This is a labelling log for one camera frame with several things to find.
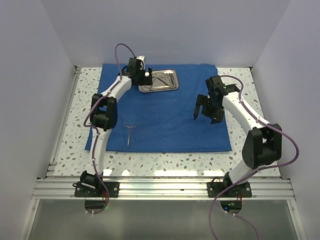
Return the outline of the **stainless steel instrument tray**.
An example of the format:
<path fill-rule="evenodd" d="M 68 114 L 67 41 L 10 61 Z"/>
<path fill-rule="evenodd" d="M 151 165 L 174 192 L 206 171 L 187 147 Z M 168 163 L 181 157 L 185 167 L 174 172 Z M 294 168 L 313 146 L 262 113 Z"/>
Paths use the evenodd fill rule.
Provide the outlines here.
<path fill-rule="evenodd" d="M 141 93 L 174 91 L 179 88 L 178 76 L 175 70 L 156 70 L 152 72 L 152 85 L 141 85 Z"/>

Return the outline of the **blue surgical drape cloth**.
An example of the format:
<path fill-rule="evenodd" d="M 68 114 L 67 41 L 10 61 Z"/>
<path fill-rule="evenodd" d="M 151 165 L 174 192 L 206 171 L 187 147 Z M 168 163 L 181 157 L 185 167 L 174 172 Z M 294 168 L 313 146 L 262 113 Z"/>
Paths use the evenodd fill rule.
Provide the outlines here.
<path fill-rule="evenodd" d="M 115 81 L 124 66 L 104 64 L 97 92 Z M 218 74 L 210 64 L 153 64 L 153 71 L 175 70 L 179 88 L 142 93 L 132 86 L 117 103 L 117 123 L 107 141 L 106 151 L 123 153 L 218 153 L 232 149 L 227 123 L 211 124 L 199 115 L 194 120 L 197 96 L 207 95 L 206 80 Z M 136 123 L 127 146 L 128 129 Z M 92 130 L 85 149 L 90 151 Z"/>

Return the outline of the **steel surgical scissors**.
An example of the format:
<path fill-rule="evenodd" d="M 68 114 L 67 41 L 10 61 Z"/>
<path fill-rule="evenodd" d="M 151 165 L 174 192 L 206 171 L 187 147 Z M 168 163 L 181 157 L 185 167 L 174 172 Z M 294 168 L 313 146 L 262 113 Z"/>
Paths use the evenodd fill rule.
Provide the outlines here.
<path fill-rule="evenodd" d="M 164 87 L 164 86 L 167 87 L 167 86 L 169 86 L 169 84 L 160 76 L 153 75 L 152 76 L 152 81 L 153 81 L 152 86 L 155 87 L 155 88 L 156 87 L 159 88 L 159 87 Z"/>

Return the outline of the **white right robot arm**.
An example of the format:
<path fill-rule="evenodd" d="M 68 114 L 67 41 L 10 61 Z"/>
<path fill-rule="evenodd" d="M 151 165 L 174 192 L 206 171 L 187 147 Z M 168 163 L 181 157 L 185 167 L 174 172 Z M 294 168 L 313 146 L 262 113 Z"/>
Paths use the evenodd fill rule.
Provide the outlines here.
<path fill-rule="evenodd" d="M 247 104 L 242 96 L 242 87 L 224 84 L 219 75 L 208 78 L 205 83 L 208 94 L 197 96 L 193 117 L 196 119 L 202 114 L 210 118 L 212 124 L 217 124 L 222 122 L 225 111 L 228 111 L 246 134 L 241 161 L 223 178 L 223 192 L 232 197 L 247 182 L 247 175 L 281 158 L 282 128 L 278 124 L 270 124 Z"/>

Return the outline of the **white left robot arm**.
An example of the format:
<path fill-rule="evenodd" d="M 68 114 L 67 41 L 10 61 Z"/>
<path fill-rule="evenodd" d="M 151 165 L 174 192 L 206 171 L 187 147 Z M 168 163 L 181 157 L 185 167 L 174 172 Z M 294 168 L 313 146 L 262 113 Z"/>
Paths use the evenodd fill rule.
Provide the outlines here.
<path fill-rule="evenodd" d="M 145 56 L 129 59 L 121 68 L 115 81 L 102 93 L 91 99 L 91 110 L 85 118 L 84 126 L 92 132 L 90 159 L 86 170 L 80 176 L 80 184 L 92 196 L 106 196 L 108 188 L 103 182 L 104 154 L 108 139 L 118 121 L 118 101 L 133 86 L 151 86 L 152 69 L 146 69 Z"/>

